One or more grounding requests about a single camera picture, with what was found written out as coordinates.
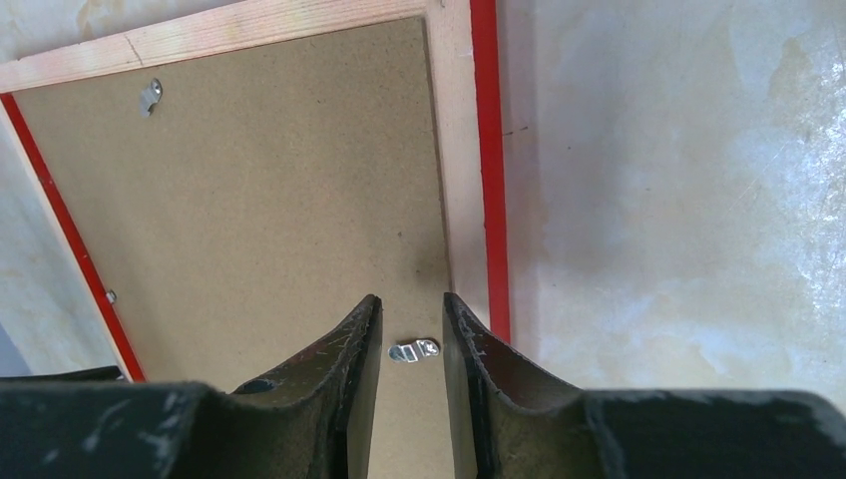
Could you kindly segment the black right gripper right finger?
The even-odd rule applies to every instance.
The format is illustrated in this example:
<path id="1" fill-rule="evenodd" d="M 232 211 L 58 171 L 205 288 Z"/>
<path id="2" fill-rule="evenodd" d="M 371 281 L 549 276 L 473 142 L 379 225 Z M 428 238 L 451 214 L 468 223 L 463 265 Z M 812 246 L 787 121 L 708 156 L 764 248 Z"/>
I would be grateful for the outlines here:
<path id="1" fill-rule="evenodd" d="M 443 298 L 459 478 L 841 478 L 845 419 L 793 390 L 579 388 Z"/>

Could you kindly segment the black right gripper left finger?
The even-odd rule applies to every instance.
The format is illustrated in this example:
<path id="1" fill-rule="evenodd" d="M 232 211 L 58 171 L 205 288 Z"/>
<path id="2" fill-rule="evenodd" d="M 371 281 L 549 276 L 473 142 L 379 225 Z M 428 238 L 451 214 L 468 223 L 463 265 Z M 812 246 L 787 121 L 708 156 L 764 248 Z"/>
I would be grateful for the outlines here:
<path id="1" fill-rule="evenodd" d="M 364 478 L 382 338 L 365 296 L 232 392 L 115 366 L 1 382 L 5 478 Z"/>

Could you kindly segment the brown fibreboard backing board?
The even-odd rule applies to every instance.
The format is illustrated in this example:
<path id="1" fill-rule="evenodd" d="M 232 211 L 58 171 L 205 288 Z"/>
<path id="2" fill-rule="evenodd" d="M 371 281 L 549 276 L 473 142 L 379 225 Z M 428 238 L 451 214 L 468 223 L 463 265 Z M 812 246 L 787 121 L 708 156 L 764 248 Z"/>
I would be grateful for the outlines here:
<path id="1" fill-rule="evenodd" d="M 385 345 L 441 333 L 426 43 L 410 18 L 15 94 L 148 380 L 232 390 L 370 293 Z"/>

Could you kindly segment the small metal turn clip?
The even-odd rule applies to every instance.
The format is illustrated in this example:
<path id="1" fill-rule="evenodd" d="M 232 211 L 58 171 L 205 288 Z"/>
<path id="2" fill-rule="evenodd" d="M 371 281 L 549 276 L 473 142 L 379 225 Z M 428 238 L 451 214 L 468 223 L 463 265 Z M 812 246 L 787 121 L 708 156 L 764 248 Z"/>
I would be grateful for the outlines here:
<path id="1" fill-rule="evenodd" d="M 391 345 L 388 357 L 397 363 L 415 363 L 436 357 L 441 353 L 440 345 L 431 338 L 417 338 Z"/>

